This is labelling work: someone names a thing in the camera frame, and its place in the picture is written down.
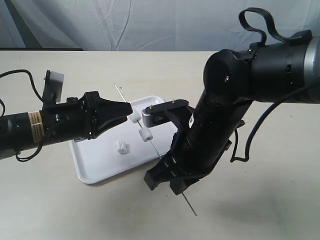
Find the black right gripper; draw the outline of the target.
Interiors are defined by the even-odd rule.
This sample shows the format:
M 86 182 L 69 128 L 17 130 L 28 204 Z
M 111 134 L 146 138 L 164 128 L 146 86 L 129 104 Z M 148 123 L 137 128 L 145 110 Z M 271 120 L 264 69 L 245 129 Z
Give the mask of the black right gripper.
M 188 122 L 178 128 L 169 153 L 147 170 L 143 178 L 150 190 L 169 182 L 175 195 L 207 176 L 216 166 L 229 138 L 247 111 L 245 100 L 221 105 L 203 92 Z

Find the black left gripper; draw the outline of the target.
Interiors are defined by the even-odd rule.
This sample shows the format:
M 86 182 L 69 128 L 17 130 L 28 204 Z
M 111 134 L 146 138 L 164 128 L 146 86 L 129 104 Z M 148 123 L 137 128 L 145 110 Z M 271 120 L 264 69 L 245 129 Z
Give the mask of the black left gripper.
M 81 98 L 68 97 L 64 103 L 46 104 L 41 110 L 43 144 L 96 139 L 126 122 L 132 113 L 130 103 L 106 100 L 97 91 L 85 92 Z

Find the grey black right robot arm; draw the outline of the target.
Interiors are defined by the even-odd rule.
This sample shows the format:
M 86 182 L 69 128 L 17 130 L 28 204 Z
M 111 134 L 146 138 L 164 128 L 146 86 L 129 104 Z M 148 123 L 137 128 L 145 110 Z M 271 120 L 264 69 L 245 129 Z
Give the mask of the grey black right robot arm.
M 247 51 L 223 49 L 207 60 L 203 83 L 196 107 L 177 99 L 142 112 L 146 127 L 171 122 L 177 128 L 169 151 L 144 176 L 151 190 L 168 182 L 179 195 L 209 175 L 253 102 L 318 104 L 320 39 L 294 36 Z

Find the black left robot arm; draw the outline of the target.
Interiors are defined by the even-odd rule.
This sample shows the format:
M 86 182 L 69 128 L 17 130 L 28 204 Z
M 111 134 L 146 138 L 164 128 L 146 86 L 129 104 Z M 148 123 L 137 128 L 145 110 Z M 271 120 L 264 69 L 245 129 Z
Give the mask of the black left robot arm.
M 83 97 L 69 97 L 34 112 L 0 118 L 0 158 L 16 156 L 19 162 L 34 158 L 42 147 L 71 140 L 94 140 L 107 130 L 127 121 L 133 112 L 128 102 L 101 98 L 97 91 Z M 22 151 L 35 149 L 29 157 Z

